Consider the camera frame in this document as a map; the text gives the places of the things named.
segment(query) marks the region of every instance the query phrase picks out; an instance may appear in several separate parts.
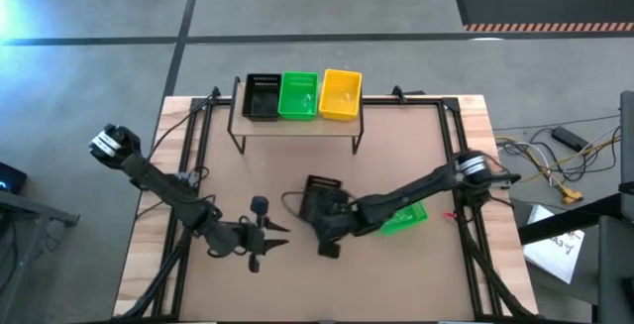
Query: green object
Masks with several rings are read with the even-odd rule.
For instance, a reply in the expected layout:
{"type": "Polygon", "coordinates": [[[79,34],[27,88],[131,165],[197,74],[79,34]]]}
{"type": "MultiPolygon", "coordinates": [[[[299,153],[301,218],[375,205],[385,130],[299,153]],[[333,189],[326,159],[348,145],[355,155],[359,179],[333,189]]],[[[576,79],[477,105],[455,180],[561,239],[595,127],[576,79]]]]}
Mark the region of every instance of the green object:
{"type": "Polygon", "coordinates": [[[287,120],[314,119],[318,88],[316,72],[285,72],[281,77],[277,112],[287,120]]]}
{"type": "Polygon", "coordinates": [[[380,232],[383,235],[395,234],[427,220],[427,212],[422,201],[417,201],[406,208],[398,210],[389,221],[383,224],[380,232]]]}

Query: paper sheet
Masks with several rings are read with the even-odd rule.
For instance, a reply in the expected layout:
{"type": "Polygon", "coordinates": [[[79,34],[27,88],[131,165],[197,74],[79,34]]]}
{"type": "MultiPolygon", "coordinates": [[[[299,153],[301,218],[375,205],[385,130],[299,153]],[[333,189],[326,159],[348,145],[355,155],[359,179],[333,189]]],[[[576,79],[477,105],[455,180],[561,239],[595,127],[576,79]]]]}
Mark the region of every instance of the paper sheet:
{"type": "MultiPolygon", "coordinates": [[[[543,206],[536,205],[531,211],[528,223],[531,224],[551,216],[553,216],[552,212],[543,206]]],[[[524,246],[524,258],[540,269],[570,284],[582,242],[583,231],[575,230],[568,234],[524,246]]]]}

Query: yellow basket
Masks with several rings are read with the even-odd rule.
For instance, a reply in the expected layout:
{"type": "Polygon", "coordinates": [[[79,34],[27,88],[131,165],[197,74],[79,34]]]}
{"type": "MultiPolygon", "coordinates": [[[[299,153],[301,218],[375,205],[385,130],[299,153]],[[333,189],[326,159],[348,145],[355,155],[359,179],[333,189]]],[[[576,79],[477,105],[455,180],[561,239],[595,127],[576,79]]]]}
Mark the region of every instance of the yellow basket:
{"type": "Polygon", "coordinates": [[[359,116],[363,76],[360,72],[326,69],[319,113],[327,119],[352,121],[359,116]]]}

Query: concrete floor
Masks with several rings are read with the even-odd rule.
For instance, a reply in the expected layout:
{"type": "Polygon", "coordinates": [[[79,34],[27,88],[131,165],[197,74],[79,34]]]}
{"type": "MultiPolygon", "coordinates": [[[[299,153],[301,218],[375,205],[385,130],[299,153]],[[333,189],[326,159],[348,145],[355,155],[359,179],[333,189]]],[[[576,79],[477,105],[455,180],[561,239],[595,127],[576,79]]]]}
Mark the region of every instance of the concrete floor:
{"type": "MultiPolygon", "coordinates": [[[[176,36],[186,0],[0,2],[0,38],[86,38],[176,36]]],[[[198,0],[190,35],[461,30],[454,0],[198,0]]],[[[148,148],[172,53],[173,46],[0,46],[0,119],[10,121],[0,124],[0,161],[29,174],[28,196],[82,216],[61,248],[38,261],[16,322],[109,317],[139,194],[86,145],[113,122],[148,148]]],[[[618,94],[634,81],[632,61],[629,39],[188,46],[174,94],[205,95],[213,86],[229,94],[234,75],[252,71],[348,68],[364,74],[367,94],[395,84],[484,94],[493,126],[503,128],[617,114],[618,94]]],[[[571,130],[591,139],[616,122],[571,130]]],[[[534,172],[528,162],[503,160],[534,172]]],[[[597,166],[608,163],[602,155],[597,166]]],[[[613,193],[618,179],[618,168],[589,174],[576,189],[592,201],[613,193]]],[[[511,195],[559,201],[543,180],[511,195]]],[[[535,291],[547,317],[589,320],[588,305],[539,284],[535,291]]]]}

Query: wooden table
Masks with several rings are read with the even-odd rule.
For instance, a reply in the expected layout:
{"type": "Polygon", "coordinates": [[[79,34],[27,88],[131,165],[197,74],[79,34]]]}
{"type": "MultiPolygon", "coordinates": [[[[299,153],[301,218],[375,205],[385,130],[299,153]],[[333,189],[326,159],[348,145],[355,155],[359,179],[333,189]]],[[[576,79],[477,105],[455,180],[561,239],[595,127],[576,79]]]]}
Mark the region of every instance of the wooden table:
{"type": "MultiPolygon", "coordinates": [[[[437,98],[438,96],[416,97],[437,98]]],[[[447,97],[457,97],[460,101],[469,147],[497,157],[497,149],[483,96],[461,95],[447,97]]],[[[167,97],[165,99],[158,122],[157,138],[162,136],[167,129],[175,125],[187,114],[191,101],[192,97],[167,97]]],[[[201,122],[197,122],[196,129],[199,130],[200,128],[201,122]]],[[[183,145],[184,130],[185,124],[176,128],[165,138],[161,146],[156,150],[153,156],[153,163],[162,171],[177,171],[183,145]]],[[[194,156],[191,157],[191,166],[189,168],[193,167],[193,159],[195,158],[195,153],[192,153],[194,156]]],[[[507,192],[503,190],[492,190],[492,194],[498,198],[508,199],[507,192]]],[[[143,194],[139,204],[139,211],[143,211],[158,201],[157,197],[153,194],[143,194]]],[[[126,264],[114,308],[115,315],[121,314],[129,309],[156,275],[160,264],[168,215],[168,207],[162,205],[144,215],[143,220],[136,223],[133,229],[128,256],[126,258],[126,264]]],[[[495,270],[520,302],[527,309],[536,313],[537,305],[522,254],[512,210],[505,205],[489,202],[482,208],[482,217],[484,219],[486,235],[495,270]]],[[[173,286],[173,278],[174,273],[168,282],[168,291],[166,292],[167,295],[165,298],[166,303],[171,303],[170,295],[172,294],[172,290],[169,290],[169,288],[173,286]]],[[[485,280],[479,271],[477,279],[480,295],[484,303],[484,310],[485,312],[490,312],[490,307],[487,303],[485,280]]],[[[165,308],[164,311],[167,312],[169,305],[165,305],[163,308],[165,308]]]]}

